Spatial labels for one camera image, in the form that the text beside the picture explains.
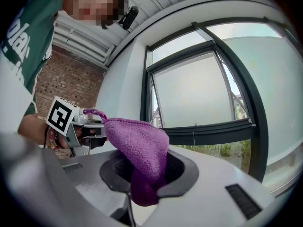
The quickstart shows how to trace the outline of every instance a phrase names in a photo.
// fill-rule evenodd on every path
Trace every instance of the purple microfiber towel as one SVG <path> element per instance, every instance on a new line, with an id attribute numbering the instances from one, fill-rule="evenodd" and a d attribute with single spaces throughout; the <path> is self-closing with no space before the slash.
<path id="1" fill-rule="evenodd" d="M 140 206 L 157 204 L 157 190 L 166 184 L 167 134 L 147 122 L 107 119 L 103 112 L 96 109 L 85 109 L 83 113 L 101 117 L 108 140 L 134 165 L 132 200 Z"/>

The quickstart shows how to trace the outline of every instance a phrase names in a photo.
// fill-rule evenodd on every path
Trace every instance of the black vent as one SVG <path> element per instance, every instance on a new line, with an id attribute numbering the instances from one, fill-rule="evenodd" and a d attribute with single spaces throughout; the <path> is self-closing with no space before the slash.
<path id="1" fill-rule="evenodd" d="M 262 209 L 238 184 L 230 185 L 225 188 L 247 220 L 251 219 L 262 211 Z"/>
<path id="2" fill-rule="evenodd" d="M 167 163 L 165 169 L 165 179 L 167 183 L 177 180 L 184 173 L 185 166 L 178 158 L 167 154 Z"/>
<path id="3" fill-rule="evenodd" d="M 127 158 L 120 159 L 114 164 L 114 172 L 129 183 L 131 182 L 133 171 L 134 166 Z"/>
<path id="4" fill-rule="evenodd" d="M 77 169 L 82 168 L 82 167 L 83 166 L 80 163 L 75 163 L 75 164 L 72 164 L 72 165 L 69 165 L 69 166 L 62 166 L 63 170 L 66 173 L 72 172 L 72 171 L 77 170 Z"/>

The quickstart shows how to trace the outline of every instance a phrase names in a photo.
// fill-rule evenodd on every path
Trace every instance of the gray panel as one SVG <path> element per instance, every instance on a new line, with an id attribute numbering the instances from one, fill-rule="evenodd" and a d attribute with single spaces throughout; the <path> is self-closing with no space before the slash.
<path id="1" fill-rule="evenodd" d="M 40 225 L 123 226 L 83 198 L 66 177 L 52 149 L 40 149 L 17 134 L 1 134 L 0 159 L 10 193 Z"/>
<path id="2" fill-rule="evenodd" d="M 199 178 L 182 197 L 161 199 L 144 227 L 242 225 L 246 218 L 225 189 L 235 183 L 262 209 L 274 200 L 258 181 L 225 160 L 184 148 L 171 146 L 170 149 L 193 160 L 199 168 Z"/>
<path id="3" fill-rule="evenodd" d="M 118 152 L 109 151 L 90 156 L 73 157 L 60 160 L 62 166 L 80 163 L 83 167 L 67 172 L 67 177 L 81 195 L 96 209 L 110 216 L 117 209 L 123 208 L 126 195 L 121 192 L 113 192 L 101 180 L 99 171 L 101 165 Z"/>

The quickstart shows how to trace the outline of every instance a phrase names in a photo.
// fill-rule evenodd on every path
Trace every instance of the green t-shirt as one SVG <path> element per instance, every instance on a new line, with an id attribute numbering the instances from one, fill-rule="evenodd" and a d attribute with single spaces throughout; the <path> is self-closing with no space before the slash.
<path id="1" fill-rule="evenodd" d="M 41 68 L 52 54 L 53 24 L 63 0 L 29 0 L 16 16 L 1 44 L 1 65 L 16 73 L 33 95 L 27 114 L 36 114 L 35 88 Z"/>

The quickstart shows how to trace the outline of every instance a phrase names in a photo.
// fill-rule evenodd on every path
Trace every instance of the window frame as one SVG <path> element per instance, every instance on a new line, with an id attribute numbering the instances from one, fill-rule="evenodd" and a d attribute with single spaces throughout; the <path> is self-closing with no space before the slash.
<path id="1" fill-rule="evenodd" d="M 146 47 L 147 58 L 152 56 L 153 50 L 159 48 L 163 44 L 193 31 L 198 32 L 201 36 L 207 35 L 207 37 L 209 36 L 212 38 L 212 40 L 208 40 L 176 52 L 153 65 L 151 65 L 151 60 L 145 60 L 140 120 L 148 122 L 148 119 L 151 116 L 151 88 L 153 86 L 152 74 L 154 72 L 159 71 L 168 65 L 172 65 L 173 63 L 180 63 L 181 60 L 186 60 L 191 56 L 201 53 L 201 50 L 218 52 L 238 85 L 243 99 L 243 105 L 247 110 L 248 118 L 211 125 L 162 128 L 162 130 L 164 130 L 169 136 L 170 144 L 175 145 L 221 144 L 251 139 L 250 166 L 248 174 L 262 182 L 267 167 L 268 128 L 261 96 L 256 84 L 239 57 L 231 48 L 229 48 L 229 46 L 227 46 L 227 44 L 225 44 L 225 42 L 206 28 L 208 26 L 219 24 L 244 22 L 255 22 L 268 25 L 281 37 L 288 39 L 288 41 L 293 44 L 301 54 L 301 51 L 298 50 L 298 46 L 295 43 L 295 39 L 289 34 L 289 31 L 292 31 L 292 28 L 288 27 L 286 24 L 272 21 L 266 17 L 229 17 L 210 20 L 200 24 L 193 22 L 191 26 L 174 32 L 155 44 Z"/>

